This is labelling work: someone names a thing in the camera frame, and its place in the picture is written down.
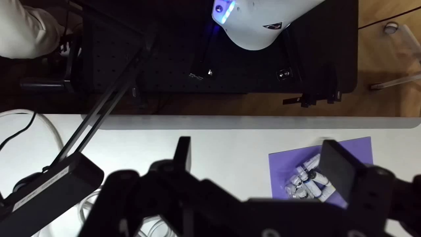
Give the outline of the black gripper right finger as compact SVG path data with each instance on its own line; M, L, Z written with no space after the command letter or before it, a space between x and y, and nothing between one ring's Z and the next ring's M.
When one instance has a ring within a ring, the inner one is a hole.
M353 183L365 166L374 163L370 138L346 141L325 140L320 150L319 170L336 188L331 204L348 207Z

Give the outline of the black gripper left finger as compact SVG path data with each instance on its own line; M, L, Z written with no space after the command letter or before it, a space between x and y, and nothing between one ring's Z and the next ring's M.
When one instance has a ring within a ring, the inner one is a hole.
M191 138L181 137L175 154L174 154L174 165L177 169L190 171L191 170Z

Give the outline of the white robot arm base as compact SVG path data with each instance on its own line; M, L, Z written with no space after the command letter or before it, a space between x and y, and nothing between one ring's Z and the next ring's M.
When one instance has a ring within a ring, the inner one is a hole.
M295 20L325 0L214 0L212 20L241 49L271 46Z

